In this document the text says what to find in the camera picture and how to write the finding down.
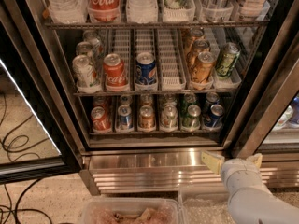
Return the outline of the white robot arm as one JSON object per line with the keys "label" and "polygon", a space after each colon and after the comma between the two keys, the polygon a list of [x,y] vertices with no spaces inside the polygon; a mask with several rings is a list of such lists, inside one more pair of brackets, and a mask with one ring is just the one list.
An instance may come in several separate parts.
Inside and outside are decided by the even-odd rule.
{"label": "white robot arm", "polygon": [[236,224],[299,224],[299,209],[275,197],[262,180],[263,155],[226,160],[222,155],[203,151],[201,162],[229,193],[228,211]]}

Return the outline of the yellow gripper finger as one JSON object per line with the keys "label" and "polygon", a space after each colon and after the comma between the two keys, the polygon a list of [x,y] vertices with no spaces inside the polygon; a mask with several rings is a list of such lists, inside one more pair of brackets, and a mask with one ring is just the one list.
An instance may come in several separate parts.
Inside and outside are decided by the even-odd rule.
{"label": "yellow gripper finger", "polygon": [[252,162],[258,169],[260,169],[263,162],[263,154],[256,153],[254,155],[247,157],[247,160]]}
{"label": "yellow gripper finger", "polygon": [[225,162],[225,158],[214,152],[202,151],[201,161],[211,172],[218,175],[221,172],[221,167]]}

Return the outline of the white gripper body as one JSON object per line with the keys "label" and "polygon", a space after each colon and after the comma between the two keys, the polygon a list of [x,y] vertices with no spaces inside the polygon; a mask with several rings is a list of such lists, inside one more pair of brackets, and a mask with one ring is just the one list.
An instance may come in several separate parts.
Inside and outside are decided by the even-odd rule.
{"label": "white gripper body", "polygon": [[259,168],[253,162],[242,159],[231,159],[222,165],[221,181],[230,193],[243,188],[263,187]]}

